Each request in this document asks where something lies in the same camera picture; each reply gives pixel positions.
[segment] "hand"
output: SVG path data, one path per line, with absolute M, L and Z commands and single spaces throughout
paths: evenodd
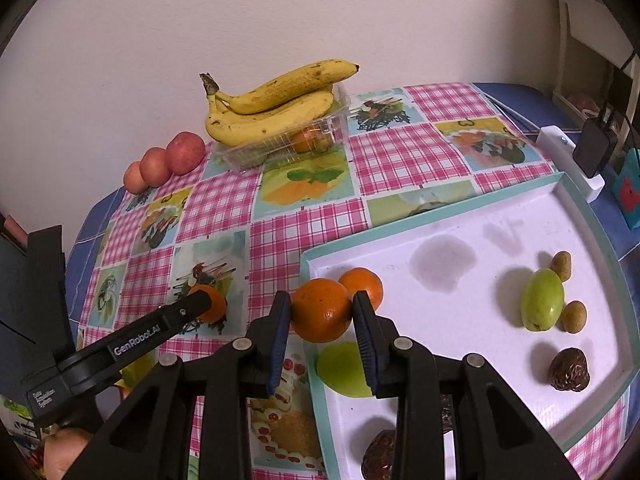
M 44 441 L 44 473 L 47 480 L 62 480 L 93 435 L 79 428 L 52 428 Z

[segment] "red fruit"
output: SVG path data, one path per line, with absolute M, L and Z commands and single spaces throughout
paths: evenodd
M 166 147 L 166 163 L 176 175 L 195 170 L 207 154 L 204 140 L 191 132 L 180 132 Z
M 166 150 L 149 148 L 140 161 L 140 175 L 151 187 L 160 187 L 171 177 L 166 164 Z
M 140 174 L 139 160 L 129 165 L 127 171 L 124 172 L 122 183 L 132 195 L 139 195 L 149 187 Z

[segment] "white device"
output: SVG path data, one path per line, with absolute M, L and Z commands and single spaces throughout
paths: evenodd
M 604 187 L 601 175 L 587 178 L 575 163 L 573 153 L 575 144 L 557 126 L 545 126 L 540 129 L 536 146 L 545 152 L 559 171 L 564 171 L 580 190 L 587 202 L 593 202 Z

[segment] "screw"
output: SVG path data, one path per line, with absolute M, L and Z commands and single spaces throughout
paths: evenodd
M 233 343 L 236 350 L 248 350 L 252 344 L 254 343 L 247 337 L 239 337 L 235 339 Z
M 178 362 L 178 356 L 176 354 L 161 354 L 158 362 L 162 366 L 173 366 Z
M 481 368 L 484 365 L 484 357 L 480 354 L 469 354 L 466 356 L 466 362 L 469 363 L 473 368 Z
M 397 337 L 394 341 L 394 346 L 399 350 L 408 350 L 414 345 L 408 337 Z

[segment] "orange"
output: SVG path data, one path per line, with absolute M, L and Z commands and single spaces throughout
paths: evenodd
M 310 152 L 314 148 L 314 139 L 322 133 L 318 128 L 308 126 L 291 137 L 291 147 L 296 153 Z
M 189 290 L 189 294 L 193 294 L 197 290 L 204 290 L 211 300 L 211 308 L 200 314 L 198 319 L 203 323 L 220 321 L 226 314 L 226 298 L 220 291 L 209 285 L 193 285 Z
M 291 297 L 293 330 L 311 343 L 338 339 L 351 324 L 351 296 L 338 282 L 309 280 Z
M 382 303 L 382 297 L 384 296 L 384 290 L 382 289 L 382 280 L 375 272 L 365 269 L 364 267 L 355 267 L 354 269 L 347 270 L 340 279 L 349 294 L 353 298 L 353 295 L 359 290 L 364 290 L 369 295 L 369 301 L 373 310 L 376 310 L 380 303 Z

